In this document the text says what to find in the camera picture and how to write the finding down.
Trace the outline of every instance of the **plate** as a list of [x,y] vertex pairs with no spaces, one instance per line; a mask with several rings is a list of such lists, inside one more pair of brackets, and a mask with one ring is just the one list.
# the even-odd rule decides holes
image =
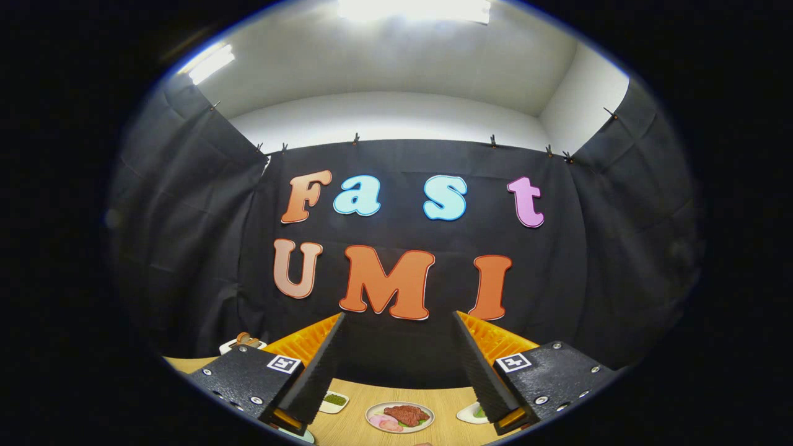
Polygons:
[[466,423],[471,423],[472,425],[483,425],[484,423],[487,423],[488,422],[487,417],[484,418],[474,417],[474,414],[478,410],[479,410],[479,401],[457,412],[457,418],[458,420],[465,421]]
[[341,406],[339,406],[338,404],[333,404],[332,402],[322,401],[322,404],[320,404],[320,412],[339,413],[341,412],[342,409],[344,409],[344,407],[347,406],[347,403],[350,402],[350,397],[346,395],[337,394],[336,392],[332,392],[330,390],[328,390],[328,392],[325,394],[326,397],[328,395],[338,395],[340,397],[346,398],[347,400]]
[[[394,431],[389,431],[389,430],[383,429],[383,428],[381,428],[380,426],[378,426],[378,425],[375,425],[374,423],[372,423],[371,421],[369,421],[369,419],[370,419],[370,418],[371,418],[373,415],[382,415],[382,414],[383,414],[383,410],[384,410],[386,407],[394,407],[394,406],[416,406],[416,407],[418,407],[419,409],[421,409],[421,410],[423,410],[424,412],[426,412],[426,413],[427,413],[427,415],[429,415],[429,416],[430,416],[430,419],[429,419],[429,420],[427,420],[427,421],[425,421],[424,423],[422,423],[422,424],[420,424],[420,425],[417,425],[417,426],[416,426],[416,427],[414,427],[414,428],[405,428],[405,427],[403,427],[403,428],[402,428],[402,429],[403,429],[403,430],[402,430],[402,432],[394,432]],[[366,411],[366,413],[364,413],[364,417],[366,418],[366,422],[367,422],[367,423],[369,423],[369,425],[370,425],[370,426],[374,427],[374,428],[375,428],[375,429],[377,429],[377,430],[381,430],[381,431],[383,431],[383,432],[387,432],[387,433],[413,433],[413,432],[419,432],[420,430],[422,430],[422,429],[426,429],[427,427],[429,427],[429,425],[431,425],[431,424],[432,424],[432,422],[433,422],[433,421],[435,421],[435,414],[434,414],[434,413],[432,413],[432,411],[431,411],[431,410],[429,410],[429,408],[427,408],[426,406],[422,406],[422,405],[420,405],[420,404],[415,404],[414,402],[403,402],[403,401],[389,401],[389,402],[382,402],[382,403],[380,403],[380,404],[376,404],[376,405],[374,405],[374,406],[371,406],[371,407],[370,407],[370,408],[369,408],[369,409]]]
[[283,432],[283,433],[285,433],[285,434],[287,434],[287,435],[291,435],[291,436],[294,436],[295,438],[299,438],[299,439],[301,439],[303,441],[308,441],[309,443],[314,444],[314,436],[308,431],[308,429],[306,429],[306,431],[303,434],[303,436],[299,436],[296,433],[291,433],[290,431],[288,431],[286,429],[278,428],[278,430]]

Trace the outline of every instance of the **ceiling light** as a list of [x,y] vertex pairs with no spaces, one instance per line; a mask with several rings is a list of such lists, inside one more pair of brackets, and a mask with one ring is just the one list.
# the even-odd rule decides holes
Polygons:
[[218,42],[218,43],[216,43],[214,45],[209,46],[204,51],[198,53],[198,56],[195,56],[193,59],[190,59],[190,62],[186,63],[185,66],[182,67],[182,69],[178,71],[178,73],[179,74],[186,73],[186,72],[192,70],[193,68],[196,67],[196,65],[198,65],[199,62],[201,62],[202,60],[204,60],[207,57],[211,56],[212,53],[214,53],[215,51],[217,51],[217,50],[219,50],[221,48],[223,48],[223,43],[221,43],[221,42]]
[[411,19],[462,20],[488,24],[485,0],[339,0],[339,16],[356,21],[388,16]]
[[190,78],[193,80],[193,84],[198,85],[201,83],[201,81],[211,76],[215,71],[218,71],[222,67],[228,65],[228,63],[232,60],[234,60],[234,55],[232,54],[231,45],[226,45],[223,48],[213,52],[211,56],[207,56],[205,59],[199,62],[195,68],[190,70]]

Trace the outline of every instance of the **black fabric backdrop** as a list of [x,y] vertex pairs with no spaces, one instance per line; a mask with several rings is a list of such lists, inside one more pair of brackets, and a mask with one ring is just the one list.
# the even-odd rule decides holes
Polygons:
[[[166,356],[214,356],[240,331],[272,341],[338,313],[351,244],[375,248],[386,272],[407,250],[436,258],[426,321],[349,313],[354,347],[338,376],[382,386],[468,385],[450,313],[473,308],[478,256],[513,262],[507,313],[494,323],[540,344],[572,343],[612,368],[639,359],[676,321],[699,273],[698,200],[684,152],[636,82],[615,111],[619,119],[573,164],[474,142],[360,140],[276,153],[262,175],[266,157],[209,107],[186,77],[163,86],[130,129],[111,199],[121,215],[120,292]],[[309,218],[281,224],[291,178],[326,169],[333,180],[307,207]],[[468,185],[456,221],[431,221],[422,211],[424,182],[443,174]],[[332,208],[340,183],[354,175],[381,182],[373,216]],[[534,200],[545,215],[539,228],[520,224],[507,192],[521,176],[542,191]],[[306,299],[274,285],[275,238],[324,246]],[[294,282],[301,267],[296,249]]]

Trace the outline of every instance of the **curtain clip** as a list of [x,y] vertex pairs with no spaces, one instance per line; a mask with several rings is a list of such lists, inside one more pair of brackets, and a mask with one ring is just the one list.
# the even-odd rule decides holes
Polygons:
[[607,109],[606,107],[604,107],[604,108],[603,108],[603,110],[606,110],[606,111],[608,112],[608,114],[610,114],[610,115],[611,115],[611,118],[612,118],[612,119],[615,119],[615,120],[617,119],[617,115],[613,114],[613,113],[611,112],[611,110]]

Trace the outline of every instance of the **light blue letter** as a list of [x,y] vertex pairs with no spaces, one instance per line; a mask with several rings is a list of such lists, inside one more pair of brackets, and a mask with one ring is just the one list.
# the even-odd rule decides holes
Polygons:
[[377,194],[380,193],[380,180],[371,175],[358,175],[344,180],[345,191],[333,200],[333,209],[338,213],[358,213],[363,217],[374,215],[380,210]]
[[465,213],[468,192],[465,180],[458,176],[436,175],[424,183],[424,194],[432,201],[424,202],[424,213],[430,220],[452,221]]

